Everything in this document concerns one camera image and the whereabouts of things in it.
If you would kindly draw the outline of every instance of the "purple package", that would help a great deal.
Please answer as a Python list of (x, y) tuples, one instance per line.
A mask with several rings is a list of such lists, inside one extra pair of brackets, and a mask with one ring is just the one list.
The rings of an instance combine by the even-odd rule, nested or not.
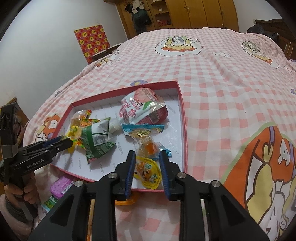
[(50, 191), (54, 197), (60, 199), (74, 184), (73, 177), (65, 175), (52, 184)]

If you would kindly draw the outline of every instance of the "white wall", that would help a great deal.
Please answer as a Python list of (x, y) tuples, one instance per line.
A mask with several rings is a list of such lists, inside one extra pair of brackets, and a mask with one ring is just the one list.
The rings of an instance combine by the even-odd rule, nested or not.
[(75, 29), (102, 24), (110, 45), (127, 40), (115, 4), (103, 0), (32, 0), (0, 41), (0, 105), (15, 95), (32, 118), (87, 65)]
[(253, 19), (271, 20), (282, 18), (265, 0), (233, 0), (237, 10), (239, 31), (246, 33), (254, 25)]

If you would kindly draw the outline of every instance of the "shelf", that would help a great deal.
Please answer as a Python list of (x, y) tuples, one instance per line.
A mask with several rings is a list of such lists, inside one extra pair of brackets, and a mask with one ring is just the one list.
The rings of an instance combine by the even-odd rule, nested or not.
[(158, 15), (161, 15), (161, 14), (164, 14), (164, 13), (168, 13), (168, 11), (163, 11), (163, 12), (156, 13), (156, 14), (154, 14), (154, 16), (158, 16)]
[(157, 0), (157, 1), (155, 1), (155, 2), (152, 2), (151, 5), (154, 5), (154, 4), (156, 4), (156, 3), (160, 3), (160, 2), (165, 2), (165, 0)]
[(160, 29), (173, 28), (172, 24), (160, 26)]

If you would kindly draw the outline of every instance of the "wooden wardrobe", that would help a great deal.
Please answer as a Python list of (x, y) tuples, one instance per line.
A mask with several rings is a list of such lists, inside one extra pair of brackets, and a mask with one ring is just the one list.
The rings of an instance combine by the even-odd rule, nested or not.
[[(162, 28), (227, 28), (239, 31), (233, 0), (142, 0), (152, 24), (147, 31)], [(132, 0), (117, 0), (116, 6), (128, 38), (136, 36), (131, 14)]]

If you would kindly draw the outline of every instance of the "headboard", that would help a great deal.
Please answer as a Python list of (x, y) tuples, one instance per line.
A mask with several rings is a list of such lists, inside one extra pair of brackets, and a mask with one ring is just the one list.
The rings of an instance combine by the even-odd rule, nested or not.
[(296, 59), (296, 39), (282, 19), (255, 20), (268, 33), (278, 33), (278, 46), (283, 50), (287, 59)]

